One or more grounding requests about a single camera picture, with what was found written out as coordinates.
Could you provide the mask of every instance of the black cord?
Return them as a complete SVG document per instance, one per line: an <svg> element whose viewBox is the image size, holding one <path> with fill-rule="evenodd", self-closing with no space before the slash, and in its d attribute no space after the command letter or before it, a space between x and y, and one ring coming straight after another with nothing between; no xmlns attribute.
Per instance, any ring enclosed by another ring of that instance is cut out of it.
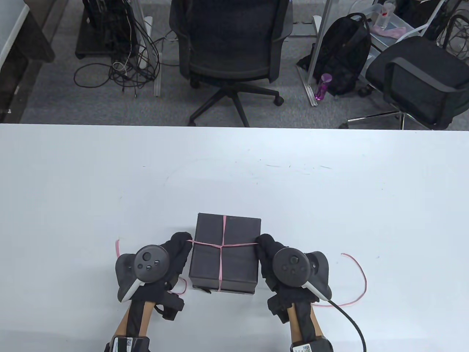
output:
<svg viewBox="0 0 469 352"><path fill-rule="evenodd" d="M131 59L130 58L131 55L129 55L129 51L125 52L125 50L123 50L122 46L121 46L119 48L121 50L121 52L116 53L116 55L111 58L111 65L107 65L107 64L103 64L103 63L97 63L97 62L83 65L82 67L78 68L75 71L74 76L73 76L74 83L77 86L82 87L82 88L99 88L99 87L102 87L105 84L107 84L107 82L113 81L118 86L122 87L122 91L124 91L125 88L134 88L134 90L136 88L142 89L145 86L145 84L147 84L148 82L152 82L157 78L157 76L159 74L159 71L160 71L160 66L161 65L174 66L174 67L179 66L179 65L172 65L172 64L163 64L162 62L160 62L159 52L158 52L158 49L156 47L157 43L162 42L165 39L167 39L167 36L172 32L172 30L169 31L168 33L166 33L165 36L163 36L161 38L158 38L155 41L152 41L152 39L150 38L150 36L146 32L146 29L143 28L142 25L139 22L134 21L133 18L130 18L128 16L127 11L125 13L126 13L128 21L129 21L129 24L132 25L132 23L133 23L134 30L138 31L150 43L150 48L147 48L146 46L143 46L139 43L135 44L134 50L136 50L136 52L138 52L138 54L134 56L134 59ZM116 23L116 21L110 22L110 23L108 23L108 25L111 27L110 28L111 32L119 34L123 38L125 38L126 36L129 35L122 28L122 22L121 21L117 21L117 23ZM156 67L152 66L152 64L149 60L150 55L155 55L156 56L156 65L155 65ZM142 62L142 60L146 63L146 68L144 68L144 69L140 68L140 63ZM101 83L99 85L95 85L95 86L88 86L88 85L79 84L76 81L77 74L82 69L84 69L86 67L89 67L89 66L93 66L93 65L105 66L105 67L109 68L108 77L107 77L106 81L104 81L103 83Z"/></svg>
<svg viewBox="0 0 469 352"><path fill-rule="evenodd" d="M362 345L363 345L363 352L366 352L366 342L365 342L365 338L363 337L363 334L362 334L362 331L360 330L360 328L358 327L358 325L356 324L356 322L353 321L352 318L350 318L350 316L345 313L343 311L342 308L340 308L337 304L335 304L334 302L332 301L328 301L331 305L333 305L339 312L341 312L351 323L352 325L354 326L354 328L356 329L356 331L358 332L358 335L360 335L360 339L362 341Z"/></svg>
<svg viewBox="0 0 469 352"><path fill-rule="evenodd" d="M469 59L469 19L462 15L466 11L456 11L451 17L445 31L442 31L437 39L437 45L442 47L446 37L448 38L446 50L458 59L467 61Z"/></svg>
<svg viewBox="0 0 469 352"><path fill-rule="evenodd" d="M81 87L81 88L99 88L99 87L104 86L107 82L109 82L109 80L111 79L110 77L108 77L106 81L104 81L103 83L98 84L98 85L81 85L81 84L79 84L79 83L76 81L76 74L77 74L79 71L81 71L81 70L84 69L85 67L93 66L93 65L106 66L106 67L112 68L111 65L106 65L105 63L99 63L99 62L89 63L89 64L86 64L86 65L80 67L80 68L77 69L77 70L75 71L75 73L73 74L73 82L74 82L77 86L79 86L79 87Z"/></svg>

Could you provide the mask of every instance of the floor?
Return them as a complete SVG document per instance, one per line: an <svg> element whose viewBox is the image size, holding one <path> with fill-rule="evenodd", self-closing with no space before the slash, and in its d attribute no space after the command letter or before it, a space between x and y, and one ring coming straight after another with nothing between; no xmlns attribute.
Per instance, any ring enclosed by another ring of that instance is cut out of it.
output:
<svg viewBox="0 0 469 352"><path fill-rule="evenodd" d="M142 1L144 14L154 18L153 38L159 38L169 30L169 4L164 2ZM295 2L295 21L311 19L312 15L321 14L322 8L320 4ZM103 59L78 60L75 57L82 11L81 0L68 1L53 39L56 59L43 65L29 96L22 123L185 126L190 114L215 92L215 88L204 85L200 89L192 89L177 67L164 67L162 92L158 98L153 97L152 84L138 91L137 98L133 90L123 93L112 82L96 89L76 86L73 75L79 67L91 62L108 63ZM275 106L269 97L240 94L252 127L337 128L347 118L391 110L376 92L367 98L358 97L356 92L341 97L327 95L318 107L311 107L295 66L310 48L311 39L288 38L282 50L280 77L272 84L257 82L260 86L280 91L285 100L281 107ZM165 41L163 58L166 63L177 63L177 42ZM89 67L79 73L77 81L93 85L103 82L106 77L106 68ZM236 127L242 123L231 100L224 98L198 118L197 125ZM397 127L398 122L393 117L354 126L368 129ZM421 127L409 122L406 129ZM469 114L466 112L456 117L448 129L469 130Z"/></svg>

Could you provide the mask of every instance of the black backpack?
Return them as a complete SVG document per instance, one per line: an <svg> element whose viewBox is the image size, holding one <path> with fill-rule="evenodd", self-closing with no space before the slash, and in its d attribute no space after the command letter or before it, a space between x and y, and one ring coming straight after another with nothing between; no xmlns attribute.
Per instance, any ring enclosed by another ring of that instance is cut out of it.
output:
<svg viewBox="0 0 469 352"><path fill-rule="evenodd" d="M327 91L332 95L345 94L355 88L355 83L365 66L371 48L371 35L364 14L354 13L335 21L324 35L313 76L319 82L323 73L332 75ZM297 65L308 70L311 53Z"/></svg>

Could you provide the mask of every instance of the office chair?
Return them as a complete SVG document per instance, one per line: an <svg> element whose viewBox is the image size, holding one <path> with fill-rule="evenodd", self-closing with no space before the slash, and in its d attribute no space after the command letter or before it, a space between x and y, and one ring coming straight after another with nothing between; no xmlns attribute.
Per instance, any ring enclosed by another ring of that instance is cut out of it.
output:
<svg viewBox="0 0 469 352"><path fill-rule="evenodd" d="M169 26L179 41L179 70L190 85L220 88L190 116L188 126L227 96L249 127L239 92L271 95L275 105L283 104L278 91L244 82L278 78L282 44L293 29L289 0L173 0Z"/></svg>
<svg viewBox="0 0 469 352"><path fill-rule="evenodd" d="M401 130L411 118L431 130L444 130L469 108L469 66L423 37L396 43L370 64L366 79L397 111L348 119L339 128L394 115Z"/></svg>

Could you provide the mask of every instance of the sticker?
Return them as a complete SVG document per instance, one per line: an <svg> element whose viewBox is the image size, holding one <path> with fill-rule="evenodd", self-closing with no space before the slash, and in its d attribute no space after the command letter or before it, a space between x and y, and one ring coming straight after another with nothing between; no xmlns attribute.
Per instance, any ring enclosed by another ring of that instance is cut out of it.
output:
<svg viewBox="0 0 469 352"><path fill-rule="evenodd" d="M301 346L293 347L293 352L311 352L310 344L303 344Z"/></svg>
<svg viewBox="0 0 469 352"><path fill-rule="evenodd" d="M131 337L116 337L114 338L114 343L113 343L113 352L118 352L119 350L119 340L126 339L126 352L132 352L132 342L133 338Z"/></svg>

